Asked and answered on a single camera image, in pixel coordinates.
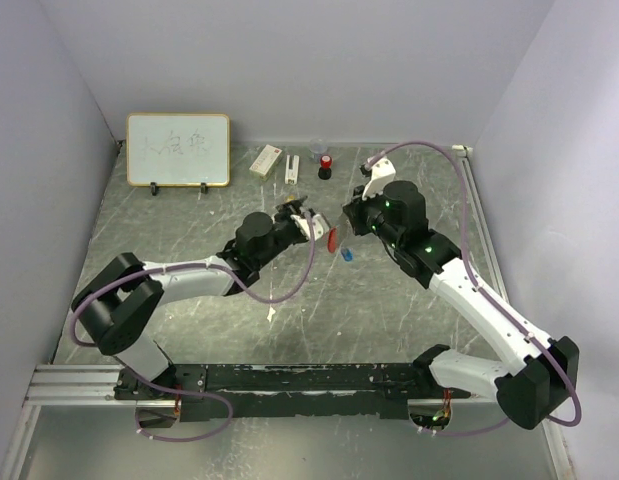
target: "red bottle cap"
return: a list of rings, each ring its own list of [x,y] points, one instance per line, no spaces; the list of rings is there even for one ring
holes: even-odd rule
[[[320,166],[322,168],[331,168],[331,157],[329,155],[323,155],[320,157]]]

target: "small white box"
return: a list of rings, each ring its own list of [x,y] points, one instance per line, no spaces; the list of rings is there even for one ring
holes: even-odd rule
[[[287,168],[285,169],[285,183],[287,185],[295,185],[298,183],[298,165],[300,165],[300,157],[298,155],[287,155]]]
[[[276,163],[278,163],[281,153],[282,150],[279,148],[267,145],[262,149],[253,165],[249,167],[249,170],[263,180],[266,180],[276,166]]]

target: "wire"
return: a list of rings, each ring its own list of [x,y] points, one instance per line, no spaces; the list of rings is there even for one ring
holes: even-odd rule
[[[385,241],[380,239],[380,242],[382,243],[382,246],[385,247],[385,252],[387,252],[387,255],[389,255],[389,258],[391,258],[391,260],[393,260],[393,263],[398,265],[398,260],[396,260],[396,257],[393,255],[393,253],[391,253],[391,251],[389,250],[389,247],[387,246]]]
[[[567,373],[564,371],[564,369],[560,366],[560,364],[558,363],[558,361],[554,358],[554,356],[549,352],[549,350],[547,350],[545,348],[544,345],[542,345],[540,343],[540,341],[538,341],[537,338],[535,338],[533,335],[530,335],[529,330],[527,330],[523,324],[521,324],[518,320],[515,319],[515,317],[513,315],[511,315],[502,305],[501,303],[495,299],[494,297],[492,297],[489,292],[487,292],[486,290],[484,290],[480,284],[478,283],[478,279],[475,277],[473,270],[471,268],[471,264],[469,263],[469,242],[467,240],[467,220],[468,220],[468,211],[467,211],[467,185],[464,179],[464,176],[462,175],[462,170],[460,169],[460,165],[458,164],[458,162],[456,162],[453,157],[451,155],[449,155],[449,153],[447,153],[443,148],[439,147],[438,145],[434,144],[434,143],[430,143],[430,142],[423,142],[423,141],[409,141],[409,142],[403,142],[403,143],[398,143],[396,145],[393,145],[385,150],[382,150],[380,153],[378,153],[377,155],[373,156],[372,158],[370,158],[369,160],[367,160],[366,162],[366,168],[367,169],[371,169],[371,167],[373,167],[376,163],[378,163],[380,161],[381,158],[383,158],[385,155],[387,155],[388,153],[391,153],[399,148],[405,147],[407,145],[420,145],[420,146],[424,146],[424,147],[429,147],[435,151],[437,151],[438,153],[442,154],[448,161],[449,163],[451,163],[451,166],[453,167],[454,171],[456,172],[456,176],[458,177],[458,180],[460,182],[460,192],[461,192],[461,197],[462,197],[462,217],[461,217],[461,221],[460,221],[460,250],[462,252],[462,262],[465,266],[465,270],[467,271],[467,277],[469,278],[469,280],[471,281],[471,283],[473,284],[473,286],[476,288],[476,290],[478,292],[480,292],[480,294],[494,307],[496,308],[496,310],[498,310],[507,320],[509,320],[509,322],[511,322],[520,333],[522,333],[526,338],[529,338],[529,341],[542,353],[542,355],[545,356],[545,358],[549,361],[549,363],[551,364],[551,366],[553,367],[553,369],[556,371],[556,373],[558,374],[558,376],[560,377],[560,380],[562,380],[562,382],[565,384],[565,387],[567,388],[567,391],[569,392],[569,396],[571,397],[572,401],[573,401],[573,406],[574,406],[574,418],[573,420],[562,420],[560,418],[556,418],[552,415],[549,415],[549,419],[559,425],[563,425],[565,427],[575,427],[576,425],[578,425],[580,423],[580,421],[582,420],[582,406],[580,404],[580,398],[578,397],[578,393],[576,392],[575,387],[573,386],[573,383],[571,383],[571,380],[569,379],[569,377],[567,376]],[[506,419],[503,420],[503,422],[500,422],[497,428],[501,427],[502,425],[504,425],[506,423]],[[489,427],[487,427],[487,429],[481,429],[481,430],[476,430],[475,432],[481,431],[483,433],[486,433],[487,431],[491,431],[489,430]]]
[[[449,416],[449,411],[451,408],[451,391],[448,388],[445,388],[443,400],[442,400],[442,411],[445,414],[445,417]]]
[[[227,275],[229,275],[234,282],[236,282],[238,284],[238,286],[247,294],[249,295],[251,298],[261,302],[261,303],[265,303],[265,304],[275,304],[275,303],[282,303],[288,299],[290,299],[291,297],[293,297],[296,293],[298,293],[298,291],[302,288],[302,285],[304,285],[305,281],[307,280],[307,277],[309,276],[309,271],[311,270],[311,267],[313,266],[313,260],[314,260],[314,256],[315,256],[315,252],[316,252],[316,235],[315,235],[315,231],[314,231],[314,227],[313,227],[313,222],[311,221],[311,213],[307,212],[304,217],[307,219],[307,224],[309,226],[309,259],[307,261],[307,267],[305,268],[300,281],[296,284],[296,286],[294,288],[292,288],[289,292],[287,292],[286,294],[284,294],[282,297],[280,298],[275,298],[275,299],[271,299],[271,298],[264,298],[261,297],[257,294],[255,294],[254,292],[252,292],[251,290],[249,290],[249,288],[243,283],[242,280],[240,280],[240,278],[234,273],[233,270],[231,270],[230,268],[227,268],[225,266],[222,265],[214,265],[214,264],[206,264],[206,263],[202,263],[202,262],[189,262],[189,263],[182,263],[182,264],[178,264],[178,265],[170,265],[170,266],[165,266],[164,268],[162,267],[158,267],[158,268],[150,268],[148,270],[142,270],[140,272],[135,272],[132,273],[130,275],[127,275],[125,277],[122,277],[112,283],[110,283],[109,285],[106,285],[104,287],[102,287],[101,289],[99,289],[98,291],[92,293],[91,295],[87,296],[84,301],[78,306],[78,308],[76,308],[76,310],[73,312],[73,314],[71,315],[70,321],[69,321],[69,336],[71,337],[71,340],[73,341],[73,343],[75,343],[76,345],[82,346],[82,347],[95,347],[96,345],[94,343],[89,343],[89,342],[83,342],[82,340],[80,340],[78,338],[78,336],[76,335],[76,325],[78,323],[78,319],[80,318],[80,315],[82,315],[82,313],[85,311],[85,309],[96,299],[100,298],[102,295],[120,287],[121,285],[124,285],[127,282],[130,282],[132,280],[135,280],[137,278],[141,278],[141,277],[145,277],[148,275],[153,275],[153,274],[160,274],[160,273],[166,273],[166,272],[176,272],[176,271],[181,271],[181,270],[191,270],[191,269],[209,269],[209,270],[219,270],[221,272],[226,273]],[[229,424],[231,423],[231,419],[233,418],[233,405],[231,405],[231,402],[229,402],[229,400],[227,400],[226,398],[220,396],[220,395],[216,395],[215,393],[210,393],[210,392],[196,392],[193,390],[180,390],[180,389],[174,389],[174,388],[167,388],[167,387],[163,387],[161,385],[157,385],[155,383],[150,382],[149,380],[147,380],[146,378],[144,378],[142,375],[140,375],[138,372],[136,372],[135,370],[133,370],[129,365],[127,365],[126,363],[124,363],[123,361],[121,361],[120,359],[117,359],[118,362],[120,362],[123,366],[125,366],[129,372],[136,377],[136,379],[142,383],[144,383],[145,385],[147,385],[149,388],[152,388],[154,390],[157,390],[159,392],[164,392],[164,393],[169,393],[172,395],[180,395],[180,396],[190,396],[190,397],[196,397],[196,398],[209,398],[209,399],[213,399],[213,400],[217,400],[219,402],[222,402],[226,405],[227,407],[227,418],[225,419],[225,421],[222,423],[222,425],[220,425],[218,428],[215,428],[214,430],[211,430],[210,432],[207,433],[203,433],[202,435],[197,435],[195,437],[186,437],[186,438],[173,438],[173,437],[165,437],[162,435],[152,435],[149,432],[147,432],[144,428],[142,428],[142,426],[140,425],[140,417],[139,417],[139,412],[138,410],[136,410],[135,413],[135,421],[136,421],[136,427],[137,427],[137,433],[139,433],[140,435],[143,435],[147,438],[149,438],[150,440],[159,440],[162,442],[172,442],[172,443],[184,443],[184,442],[195,442],[197,440],[203,440],[205,438],[209,438],[212,437],[213,435],[216,435],[218,433],[220,433],[222,430],[224,430],[225,428],[227,428],[229,426]]]
[[[176,385],[176,390],[182,390],[181,385]],[[182,395],[176,395],[176,401],[173,405],[173,413],[179,417],[180,416],[180,405],[182,404]]]
[[[121,285],[124,285],[125,283],[131,282],[138,278],[146,277],[149,275],[154,275],[154,274],[162,274],[165,272],[177,272],[181,270],[197,270],[197,269],[219,270],[229,275],[233,279],[233,281],[238,284],[238,286],[242,289],[243,292],[245,292],[251,298],[253,298],[254,300],[260,303],[272,305],[275,303],[282,303],[286,300],[289,300],[296,293],[298,293],[298,291],[302,288],[304,283],[307,281],[307,277],[309,276],[309,271],[311,270],[311,267],[313,266],[313,260],[314,260],[314,256],[316,252],[316,237],[315,237],[313,222],[311,221],[311,214],[306,213],[305,218],[307,219],[307,224],[309,225],[309,259],[307,261],[307,267],[302,273],[302,276],[300,277],[300,280],[298,281],[296,286],[292,288],[289,292],[284,294],[282,297],[264,298],[264,297],[257,295],[256,293],[252,292],[243,283],[243,281],[240,280],[240,278],[238,278],[238,276],[235,274],[233,270],[223,265],[206,264],[203,262],[188,262],[188,263],[180,263],[176,265],[169,265],[169,266],[165,266],[164,268],[163,267],[149,268],[147,270],[141,270],[139,272],[131,273],[127,276],[124,276],[114,282],[111,282],[109,285],[105,285],[100,290],[88,295],[85,298],[85,300],[80,305],[78,305],[78,308],[76,308],[76,310],[73,312],[73,314],[71,315],[69,319],[69,336],[71,337],[71,341],[81,347],[95,347],[96,346],[95,343],[83,342],[76,335],[76,325],[78,324],[78,319],[87,309],[87,307],[91,305],[91,303],[94,302],[96,299],[100,298],[102,295],[109,293],[112,290],[117,289],[118,287],[120,287]]]

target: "blue object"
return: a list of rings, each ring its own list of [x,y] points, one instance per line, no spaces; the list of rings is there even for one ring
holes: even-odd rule
[[[340,255],[342,255],[342,258],[345,259],[345,262],[350,262],[351,260],[353,260],[351,250],[349,250],[347,247],[342,247],[340,249]]]

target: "whiteboard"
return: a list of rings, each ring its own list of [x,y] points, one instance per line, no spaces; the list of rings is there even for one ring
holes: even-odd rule
[[[229,117],[202,113],[130,114],[127,182],[133,186],[226,186]]]

